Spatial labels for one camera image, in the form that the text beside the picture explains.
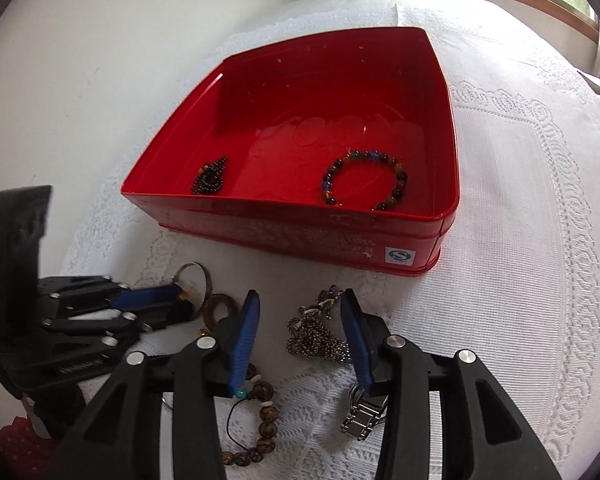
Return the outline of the black gloved left hand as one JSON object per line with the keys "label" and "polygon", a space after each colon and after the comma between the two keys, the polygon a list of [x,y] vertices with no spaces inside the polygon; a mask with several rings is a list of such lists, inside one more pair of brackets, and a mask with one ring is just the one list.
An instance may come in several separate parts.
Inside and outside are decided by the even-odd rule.
{"label": "black gloved left hand", "polygon": [[14,397],[22,403],[35,434],[46,440],[62,440],[86,407],[78,384],[61,384],[24,392]]}

